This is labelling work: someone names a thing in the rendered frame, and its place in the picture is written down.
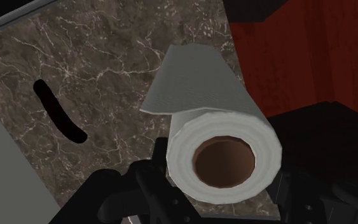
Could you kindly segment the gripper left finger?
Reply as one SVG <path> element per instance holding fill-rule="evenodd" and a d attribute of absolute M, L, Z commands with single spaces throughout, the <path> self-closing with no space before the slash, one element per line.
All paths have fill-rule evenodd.
<path fill-rule="evenodd" d="M 167 181 L 167 145 L 157 138 L 151 158 L 133 162 L 124 175 L 93 172 L 49 224 L 120 224 L 133 215 L 147 216 L 146 224 L 209 224 Z"/>

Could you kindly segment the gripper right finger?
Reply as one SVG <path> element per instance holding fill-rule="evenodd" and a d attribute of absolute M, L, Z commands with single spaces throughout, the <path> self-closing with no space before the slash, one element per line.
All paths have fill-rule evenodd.
<path fill-rule="evenodd" d="M 280 224 L 358 224 L 358 185 L 349 181 L 327 185 L 304 172 L 279 171 L 273 203 Z"/>

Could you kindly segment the white paper towel roll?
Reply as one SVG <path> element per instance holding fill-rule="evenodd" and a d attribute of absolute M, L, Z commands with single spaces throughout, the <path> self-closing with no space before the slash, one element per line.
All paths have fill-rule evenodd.
<path fill-rule="evenodd" d="M 170 46 L 141 111 L 171 115 L 167 169 L 176 186 L 195 200 L 232 204 L 255 197 L 281 167 L 282 146 L 273 127 L 211 46 Z M 255 156 L 250 177 L 230 188 L 207 185 L 193 167 L 196 149 L 223 136 L 245 141 Z"/>

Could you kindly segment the black elongated object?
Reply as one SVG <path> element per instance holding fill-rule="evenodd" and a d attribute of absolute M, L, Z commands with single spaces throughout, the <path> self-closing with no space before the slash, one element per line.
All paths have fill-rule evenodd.
<path fill-rule="evenodd" d="M 39 79 L 33 84 L 33 91 L 41 101 L 45 111 L 56 128 L 70 141 L 84 143 L 88 135 L 79 128 L 67 115 L 58 99 L 45 81 Z"/>

